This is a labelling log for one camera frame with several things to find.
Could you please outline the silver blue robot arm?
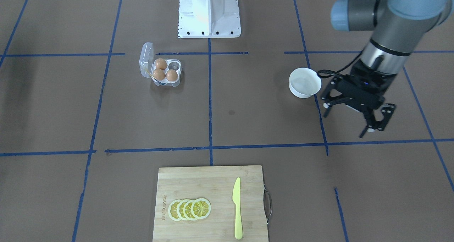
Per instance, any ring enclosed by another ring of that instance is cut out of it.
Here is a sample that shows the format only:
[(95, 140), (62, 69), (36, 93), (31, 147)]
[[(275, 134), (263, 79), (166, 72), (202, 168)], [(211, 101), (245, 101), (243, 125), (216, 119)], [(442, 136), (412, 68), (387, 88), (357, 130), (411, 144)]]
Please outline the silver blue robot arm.
[(339, 31), (372, 31), (368, 43), (349, 63), (349, 74), (317, 72), (329, 78), (321, 95), (328, 116), (333, 106), (345, 104), (363, 114), (360, 134), (384, 131), (396, 105), (385, 103), (384, 94), (418, 43), (453, 13), (453, 0), (337, 0), (331, 25)]

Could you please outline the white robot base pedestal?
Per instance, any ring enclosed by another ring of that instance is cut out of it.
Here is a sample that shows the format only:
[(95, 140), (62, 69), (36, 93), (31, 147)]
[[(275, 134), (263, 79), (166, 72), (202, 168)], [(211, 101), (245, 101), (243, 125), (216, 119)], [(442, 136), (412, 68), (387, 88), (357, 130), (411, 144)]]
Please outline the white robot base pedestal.
[(178, 12), (178, 38), (236, 38), (242, 34), (238, 0), (179, 0)]

